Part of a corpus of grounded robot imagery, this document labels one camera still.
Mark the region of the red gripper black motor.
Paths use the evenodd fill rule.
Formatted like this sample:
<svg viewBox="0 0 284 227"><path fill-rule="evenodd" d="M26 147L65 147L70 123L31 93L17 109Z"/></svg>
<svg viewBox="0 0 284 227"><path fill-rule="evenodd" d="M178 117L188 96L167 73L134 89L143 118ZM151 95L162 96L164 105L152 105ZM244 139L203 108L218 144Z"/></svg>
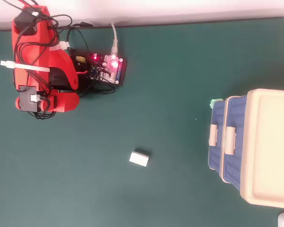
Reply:
<svg viewBox="0 0 284 227"><path fill-rule="evenodd" d="M43 97L43 111L65 113L76 109L79 101L76 92L58 92L58 98L56 95Z"/></svg>

